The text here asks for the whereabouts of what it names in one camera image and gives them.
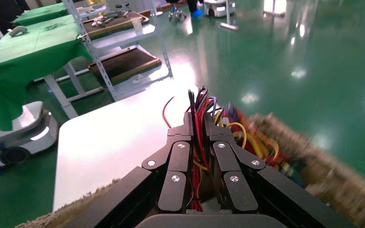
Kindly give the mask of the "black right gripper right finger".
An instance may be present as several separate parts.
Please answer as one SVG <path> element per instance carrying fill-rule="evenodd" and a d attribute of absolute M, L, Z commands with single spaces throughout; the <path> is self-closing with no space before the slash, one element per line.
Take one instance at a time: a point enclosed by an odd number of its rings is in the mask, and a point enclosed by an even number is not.
<path fill-rule="evenodd" d="M 221 209 L 257 212 L 259 205 L 248 179 L 266 168 L 266 163 L 237 145 L 231 130 L 215 125 L 210 114 L 205 114 L 203 130 L 214 192 Z"/>

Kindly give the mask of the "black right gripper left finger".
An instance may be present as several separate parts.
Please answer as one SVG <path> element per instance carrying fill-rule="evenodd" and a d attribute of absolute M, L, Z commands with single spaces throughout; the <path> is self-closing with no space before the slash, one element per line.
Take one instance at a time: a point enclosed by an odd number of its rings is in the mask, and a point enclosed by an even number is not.
<path fill-rule="evenodd" d="M 193 137 L 192 113 L 185 112 L 183 125 L 169 129 L 165 145 L 142 162 L 160 186 L 160 213 L 184 213 L 191 202 Z"/>

